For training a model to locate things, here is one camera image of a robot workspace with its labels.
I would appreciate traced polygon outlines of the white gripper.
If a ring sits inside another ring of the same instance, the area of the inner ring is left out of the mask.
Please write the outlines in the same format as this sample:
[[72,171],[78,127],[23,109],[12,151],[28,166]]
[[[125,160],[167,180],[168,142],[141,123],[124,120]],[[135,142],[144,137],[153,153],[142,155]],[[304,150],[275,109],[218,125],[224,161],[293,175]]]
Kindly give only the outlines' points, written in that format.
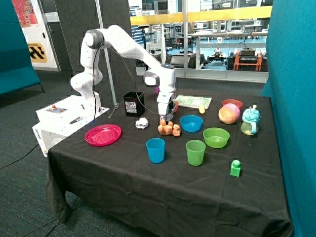
[[158,95],[158,114],[160,117],[166,117],[168,114],[173,114],[173,99],[174,94]]

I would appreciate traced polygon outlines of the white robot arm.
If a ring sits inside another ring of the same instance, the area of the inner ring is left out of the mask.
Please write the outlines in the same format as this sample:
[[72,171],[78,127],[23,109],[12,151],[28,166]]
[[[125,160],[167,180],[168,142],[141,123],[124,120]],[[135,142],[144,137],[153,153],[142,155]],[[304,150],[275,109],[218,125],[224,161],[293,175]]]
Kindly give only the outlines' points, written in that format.
[[103,78],[99,70],[99,55],[106,48],[116,53],[113,64],[116,69],[122,69],[126,59],[140,60],[149,67],[144,73],[144,82],[148,87],[159,88],[158,115],[166,121],[172,120],[176,90],[174,66],[162,64],[118,25],[89,30],[83,38],[80,63],[84,70],[72,77],[71,86],[81,94],[85,113],[91,117],[101,114],[100,97],[93,87]]

